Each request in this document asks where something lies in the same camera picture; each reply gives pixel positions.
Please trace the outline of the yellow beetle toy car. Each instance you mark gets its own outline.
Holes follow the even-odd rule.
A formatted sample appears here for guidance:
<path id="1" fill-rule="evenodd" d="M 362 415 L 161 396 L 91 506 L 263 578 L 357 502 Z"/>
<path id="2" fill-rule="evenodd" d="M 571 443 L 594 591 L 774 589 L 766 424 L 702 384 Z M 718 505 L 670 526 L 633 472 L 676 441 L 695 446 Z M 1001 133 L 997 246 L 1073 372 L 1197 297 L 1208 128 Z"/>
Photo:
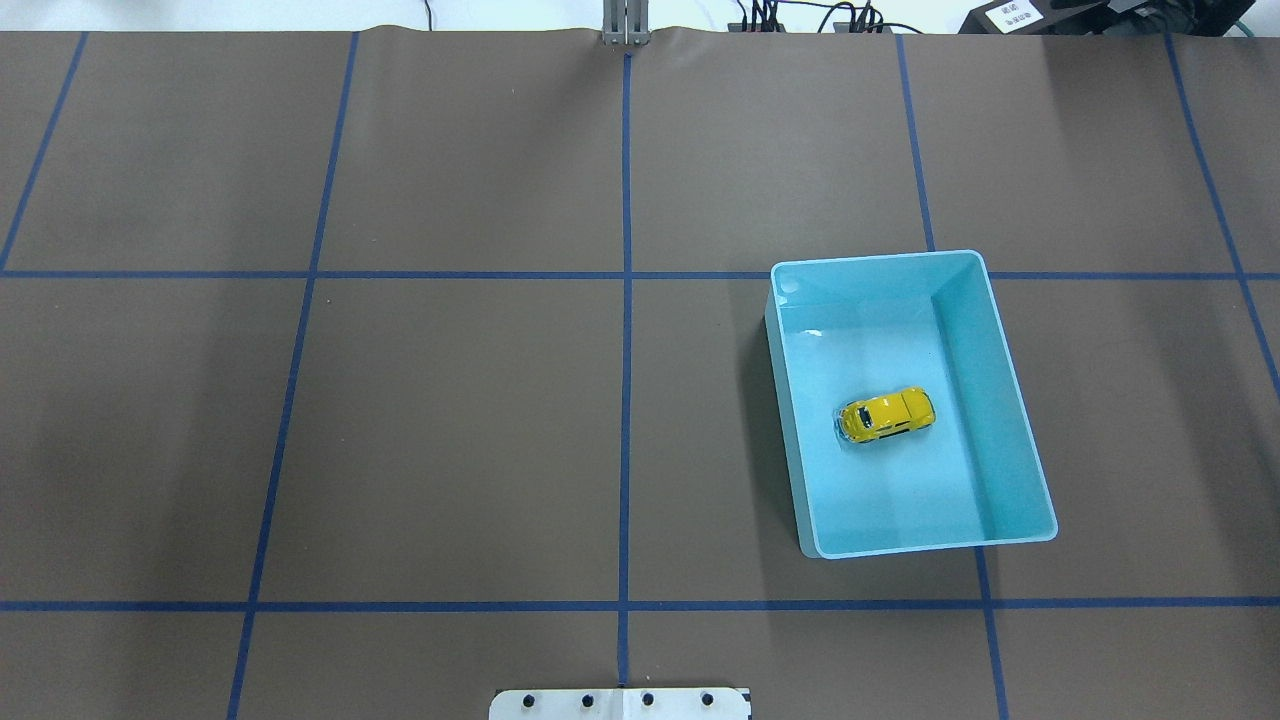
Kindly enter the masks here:
<path id="1" fill-rule="evenodd" d="M 835 428 L 847 441 L 865 445 L 934 425 L 937 413 L 920 386 L 856 400 L 835 414 Z"/>

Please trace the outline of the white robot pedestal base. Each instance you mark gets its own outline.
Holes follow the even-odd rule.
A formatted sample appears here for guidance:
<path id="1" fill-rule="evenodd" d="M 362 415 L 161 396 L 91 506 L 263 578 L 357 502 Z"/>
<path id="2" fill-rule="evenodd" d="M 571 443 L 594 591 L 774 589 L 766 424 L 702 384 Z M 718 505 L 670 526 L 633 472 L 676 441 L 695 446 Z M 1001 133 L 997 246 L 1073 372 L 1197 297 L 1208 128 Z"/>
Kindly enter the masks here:
<path id="1" fill-rule="evenodd" d="M 732 687 L 511 689 L 489 719 L 751 719 L 750 691 Z"/>

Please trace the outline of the light blue plastic bin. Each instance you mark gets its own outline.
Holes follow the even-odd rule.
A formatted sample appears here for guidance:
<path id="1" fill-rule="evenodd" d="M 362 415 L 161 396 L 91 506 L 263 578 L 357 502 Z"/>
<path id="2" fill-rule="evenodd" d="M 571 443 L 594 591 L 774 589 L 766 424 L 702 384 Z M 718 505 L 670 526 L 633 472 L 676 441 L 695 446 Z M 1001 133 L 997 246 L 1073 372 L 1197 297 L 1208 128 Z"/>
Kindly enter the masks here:
<path id="1" fill-rule="evenodd" d="M 1057 536 L 977 251 L 780 263 L 764 322 L 805 556 Z"/>

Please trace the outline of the aluminium frame post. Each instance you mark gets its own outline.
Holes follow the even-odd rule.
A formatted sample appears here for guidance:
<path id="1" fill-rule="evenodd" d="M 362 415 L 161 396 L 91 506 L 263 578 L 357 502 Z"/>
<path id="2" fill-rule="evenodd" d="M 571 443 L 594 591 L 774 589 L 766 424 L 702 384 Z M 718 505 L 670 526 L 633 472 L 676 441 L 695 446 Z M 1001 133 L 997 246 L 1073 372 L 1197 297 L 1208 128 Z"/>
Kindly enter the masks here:
<path id="1" fill-rule="evenodd" d="M 604 0 L 602 3 L 602 42 L 605 46 L 643 46 L 650 42 L 650 3 L 648 0 Z"/>

